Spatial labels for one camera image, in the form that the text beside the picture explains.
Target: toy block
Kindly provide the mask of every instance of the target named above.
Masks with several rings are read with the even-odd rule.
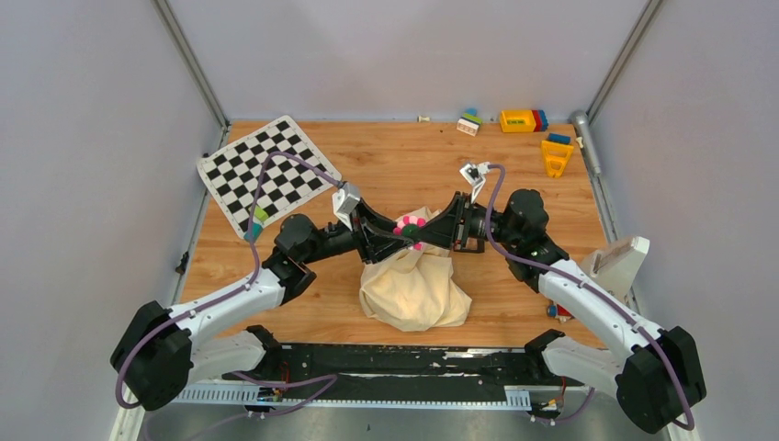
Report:
[[[528,133],[548,128],[547,114],[543,110],[503,110],[501,130],[503,133]]]
[[[547,141],[556,142],[558,144],[570,144],[570,136],[559,135],[557,133],[549,133]]]
[[[467,133],[470,136],[476,136],[476,133],[479,131],[480,124],[477,124],[475,122],[469,121],[467,119],[461,118],[457,122],[457,129],[462,131],[463,133]]]
[[[268,220],[269,216],[265,212],[264,209],[261,209],[260,206],[254,207],[254,218],[260,221],[260,223],[265,223],[265,221]]]
[[[257,242],[257,238],[260,237],[260,233],[263,232],[263,223],[268,220],[268,217],[269,216],[264,209],[261,209],[259,206],[254,207],[254,215],[252,218],[252,236],[254,242]],[[246,242],[249,242],[248,231],[243,235],[243,239]]]
[[[252,220],[252,242],[257,242],[257,238],[260,237],[260,233],[263,232],[263,226],[256,222],[256,220]],[[249,232],[243,234],[243,239],[246,242],[249,242]]]
[[[470,121],[470,122],[472,122],[474,124],[481,125],[481,118],[479,118],[476,115],[473,115],[471,113],[468,113],[468,112],[463,113],[460,118],[461,119],[467,119],[468,121]]]
[[[573,146],[551,141],[541,142],[541,157],[549,177],[561,177],[573,154]]]

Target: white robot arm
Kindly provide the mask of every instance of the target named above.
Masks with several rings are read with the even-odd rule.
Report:
[[[483,186],[480,177],[486,170],[485,164],[467,164],[461,170],[477,190]],[[664,331],[622,303],[609,304],[585,289],[585,285],[597,286],[548,237],[548,215],[535,190],[515,191],[505,210],[493,211],[489,220],[485,208],[474,203],[471,195],[457,192],[445,210],[409,237],[394,234],[395,222],[377,214],[359,196],[356,187],[348,183],[333,197],[333,209],[340,221],[321,229],[304,215],[286,218],[274,240],[273,253],[256,273],[206,298],[168,310],[156,302],[139,309],[111,357],[117,372],[130,350],[152,329],[173,320],[172,317],[189,313],[156,335],[129,362],[124,381],[144,408],[151,411],[164,406],[189,383],[257,368],[268,345],[275,342],[264,328],[262,332],[250,328],[232,337],[214,337],[260,311],[295,299],[316,277],[306,267],[308,263],[353,250],[364,262],[376,263],[417,242],[459,252],[481,252],[487,237],[504,248],[503,255],[539,264],[523,265],[516,258],[507,258],[517,280],[565,307],[608,348],[604,351],[580,345],[563,333],[550,330],[525,346],[526,352],[537,356],[539,369],[577,379],[616,397],[634,423],[656,432],[682,411],[653,349],[656,341],[683,382],[688,401],[695,404],[705,397],[706,387],[692,337],[679,327]],[[469,239],[479,244],[476,250],[467,248]],[[573,283],[558,271],[581,282]],[[236,289],[243,292],[194,312],[198,304]],[[647,338],[654,339],[652,345]]]

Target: small white block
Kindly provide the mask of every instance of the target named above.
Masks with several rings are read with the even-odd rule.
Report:
[[[474,124],[467,119],[461,118],[457,122],[457,129],[470,136],[476,136],[476,132],[479,131],[479,124]]]

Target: wooden table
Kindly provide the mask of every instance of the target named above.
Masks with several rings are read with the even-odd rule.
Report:
[[[263,126],[260,121],[237,122],[231,141]],[[458,172],[466,161],[505,165],[508,174],[496,209],[517,188],[541,192],[549,213],[548,232],[577,261],[605,245],[593,192],[577,150],[562,178],[546,176],[540,142],[546,133],[504,134],[498,124],[485,124],[470,137],[454,123],[301,122],[314,143],[356,184],[362,197],[389,218],[427,206],[443,209],[456,190],[469,191]],[[571,125],[552,125],[549,131],[574,137]],[[497,172],[488,175],[479,202],[486,205]],[[294,212],[303,212],[323,226],[335,221],[332,191],[326,191]],[[260,256],[273,247],[279,222],[258,240]],[[490,249],[485,254],[452,254],[454,280],[473,299],[466,323],[404,333],[368,319],[357,293],[363,264],[356,253],[310,265],[316,281],[299,298],[233,326],[234,334],[262,324],[280,342],[371,343],[403,345],[522,346],[549,328],[556,328],[587,345],[601,345],[581,323],[559,323],[546,316],[548,300],[517,282],[504,259]],[[194,253],[181,301],[191,301],[222,288],[252,270],[246,242],[238,238],[211,200]]]

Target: gray wall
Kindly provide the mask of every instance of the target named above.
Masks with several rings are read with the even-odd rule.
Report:
[[[594,125],[625,234],[652,240],[639,303],[692,332],[704,440],[779,420],[779,4],[666,2]]]
[[[232,119],[588,107],[645,0],[171,0]]]
[[[3,2],[0,58],[0,438],[107,439],[218,128],[149,1]]]

